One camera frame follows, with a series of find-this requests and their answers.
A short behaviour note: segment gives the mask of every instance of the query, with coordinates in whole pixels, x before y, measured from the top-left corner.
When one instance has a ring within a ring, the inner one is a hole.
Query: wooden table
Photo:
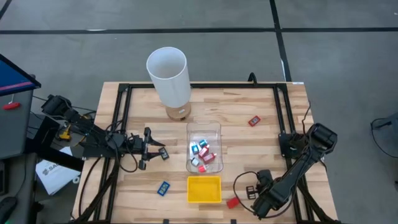
[[[111,123],[118,85],[116,82],[104,83],[95,119],[95,124],[101,128]],[[296,129],[301,130],[301,120],[308,108],[305,87],[303,84],[293,83],[288,83],[287,87]],[[227,199],[234,197],[232,184],[238,174],[249,170],[270,169],[272,176],[276,178],[286,171],[285,160],[280,155],[277,140],[280,129],[272,89],[193,89],[190,101],[192,102],[190,116],[184,122],[176,122],[167,117],[165,108],[154,89],[133,90],[127,132],[142,135],[144,127],[150,127],[152,137],[167,145],[170,159],[163,161],[160,157],[156,157],[147,163],[147,170],[138,170],[133,174],[119,171],[112,223],[162,223],[165,218],[171,223],[230,223],[231,219],[237,219],[238,223],[295,223],[293,206],[280,217],[261,221],[240,205],[232,210],[226,206]],[[281,103],[285,126],[289,127],[283,100]],[[248,125],[248,121],[255,115],[262,120],[252,128]],[[213,120],[221,124],[224,169],[217,174],[221,176],[222,181],[223,201],[219,204],[187,202],[187,177],[192,174],[185,168],[186,126],[188,122],[197,120]],[[305,121],[306,128],[308,129],[312,123],[310,112]],[[157,148],[159,147],[151,147],[150,151],[155,152]],[[85,162],[73,209],[75,217],[78,216],[81,188],[94,160],[88,159]],[[135,167],[129,155],[122,159],[122,165],[127,169]],[[103,159],[94,168],[85,188],[83,209],[98,191],[102,167]],[[325,168],[319,163],[315,164],[306,176],[309,191],[315,200],[326,214],[337,218]],[[167,194],[161,197],[157,194],[157,190],[164,180],[171,186]],[[245,187],[255,184],[256,178],[251,174],[242,176],[236,184],[237,193],[247,206],[252,205],[253,200],[246,199]],[[104,218],[107,202],[108,194],[103,200],[101,218]],[[300,204],[305,218],[302,198]]]

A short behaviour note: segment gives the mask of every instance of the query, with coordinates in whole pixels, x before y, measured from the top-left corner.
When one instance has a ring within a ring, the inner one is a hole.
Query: transparent container
[[[203,160],[194,154],[192,146],[198,145],[198,150],[201,150],[199,146],[200,141],[206,140],[209,145],[208,155],[211,153],[216,154],[215,159],[208,164],[205,164]],[[223,152],[221,149],[221,125],[217,121],[197,121],[196,123],[187,124],[187,170],[189,172],[198,174],[211,174],[220,172],[223,170]],[[192,159],[195,158],[199,165],[195,166],[192,164]],[[200,172],[199,167],[205,166],[206,171]]]

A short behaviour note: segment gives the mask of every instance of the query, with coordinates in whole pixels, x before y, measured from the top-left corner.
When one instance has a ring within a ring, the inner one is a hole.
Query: white cylinder
[[[165,106],[179,108],[189,102],[187,58],[181,50],[174,47],[155,50],[147,59],[147,70]]]

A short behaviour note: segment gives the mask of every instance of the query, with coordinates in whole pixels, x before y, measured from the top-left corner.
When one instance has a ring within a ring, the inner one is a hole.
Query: yellow bin
[[[189,203],[221,203],[221,177],[188,177],[187,200]]]

